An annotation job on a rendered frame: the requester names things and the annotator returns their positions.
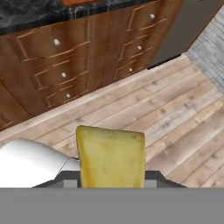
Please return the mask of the wooden cupboard door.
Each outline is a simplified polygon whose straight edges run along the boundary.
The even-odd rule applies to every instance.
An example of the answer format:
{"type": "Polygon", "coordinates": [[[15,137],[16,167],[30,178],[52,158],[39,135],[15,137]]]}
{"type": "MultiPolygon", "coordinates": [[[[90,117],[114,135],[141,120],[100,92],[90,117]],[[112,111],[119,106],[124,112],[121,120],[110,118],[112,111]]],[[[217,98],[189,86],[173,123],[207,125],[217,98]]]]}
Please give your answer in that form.
{"type": "Polygon", "coordinates": [[[26,121],[31,116],[0,82],[0,131],[26,121]]]}

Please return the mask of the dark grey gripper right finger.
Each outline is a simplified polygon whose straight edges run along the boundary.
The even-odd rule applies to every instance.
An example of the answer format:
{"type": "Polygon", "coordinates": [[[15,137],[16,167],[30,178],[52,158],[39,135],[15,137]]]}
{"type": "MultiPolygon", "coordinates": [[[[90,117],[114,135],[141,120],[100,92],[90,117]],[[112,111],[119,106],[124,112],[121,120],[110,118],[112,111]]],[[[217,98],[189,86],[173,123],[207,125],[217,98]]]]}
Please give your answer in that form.
{"type": "Polygon", "coordinates": [[[146,188],[185,188],[184,185],[166,179],[160,171],[145,172],[145,187],[146,188]]]}

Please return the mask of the large wooden drawer front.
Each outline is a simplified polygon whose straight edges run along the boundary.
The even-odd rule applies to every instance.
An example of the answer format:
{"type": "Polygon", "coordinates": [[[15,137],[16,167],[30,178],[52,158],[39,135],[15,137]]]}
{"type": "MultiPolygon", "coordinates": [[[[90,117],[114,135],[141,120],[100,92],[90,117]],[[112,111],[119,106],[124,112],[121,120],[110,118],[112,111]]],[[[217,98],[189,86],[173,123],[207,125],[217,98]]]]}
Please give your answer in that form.
{"type": "Polygon", "coordinates": [[[105,12],[0,36],[0,77],[105,45],[109,20],[105,12]]]}
{"type": "Polygon", "coordinates": [[[108,42],[124,39],[131,32],[143,30],[160,20],[170,18],[181,9],[183,2],[184,0],[154,0],[113,10],[110,14],[108,42]],[[150,14],[154,14],[155,19],[150,19],[150,14]]]}

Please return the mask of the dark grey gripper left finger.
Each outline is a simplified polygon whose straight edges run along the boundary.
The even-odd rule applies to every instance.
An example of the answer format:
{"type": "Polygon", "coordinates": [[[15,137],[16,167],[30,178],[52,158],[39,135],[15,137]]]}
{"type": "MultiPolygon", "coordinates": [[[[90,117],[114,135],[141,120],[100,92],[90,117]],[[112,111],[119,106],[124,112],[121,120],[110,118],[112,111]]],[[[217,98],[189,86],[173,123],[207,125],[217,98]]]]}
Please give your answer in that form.
{"type": "Polygon", "coordinates": [[[79,171],[61,171],[59,175],[52,180],[46,181],[36,188],[80,188],[81,175],[79,171]]]}

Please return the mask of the white rounded object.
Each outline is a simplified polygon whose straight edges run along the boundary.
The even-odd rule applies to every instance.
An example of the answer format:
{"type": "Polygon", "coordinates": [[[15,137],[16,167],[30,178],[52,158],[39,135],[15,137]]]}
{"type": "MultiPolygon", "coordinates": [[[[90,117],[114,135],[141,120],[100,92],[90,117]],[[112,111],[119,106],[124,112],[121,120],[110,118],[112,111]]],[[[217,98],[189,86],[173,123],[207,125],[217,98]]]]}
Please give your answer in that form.
{"type": "Polygon", "coordinates": [[[0,188],[32,188],[79,170],[79,160],[43,143],[19,138],[0,146],[0,188]]]}

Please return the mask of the grey steel appliance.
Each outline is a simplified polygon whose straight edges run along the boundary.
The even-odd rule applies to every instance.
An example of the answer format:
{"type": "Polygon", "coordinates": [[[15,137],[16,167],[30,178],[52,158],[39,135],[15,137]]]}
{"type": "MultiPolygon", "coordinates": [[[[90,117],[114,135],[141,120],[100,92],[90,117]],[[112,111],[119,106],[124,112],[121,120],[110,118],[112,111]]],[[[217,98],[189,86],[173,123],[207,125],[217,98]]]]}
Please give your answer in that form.
{"type": "Polygon", "coordinates": [[[223,4],[224,0],[185,0],[149,68],[186,52],[223,4]]]}

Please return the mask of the orange cutting board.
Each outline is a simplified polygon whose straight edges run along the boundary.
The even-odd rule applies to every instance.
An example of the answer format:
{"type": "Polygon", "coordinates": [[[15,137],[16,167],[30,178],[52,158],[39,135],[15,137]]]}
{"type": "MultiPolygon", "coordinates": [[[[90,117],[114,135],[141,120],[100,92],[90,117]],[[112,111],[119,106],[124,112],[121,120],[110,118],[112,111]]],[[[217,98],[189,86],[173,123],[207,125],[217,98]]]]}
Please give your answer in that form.
{"type": "Polygon", "coordinates": [[[103,2],[104,0],[60,0],[66,7],[82,6],[86,4],[94,4],[103,2]]]}

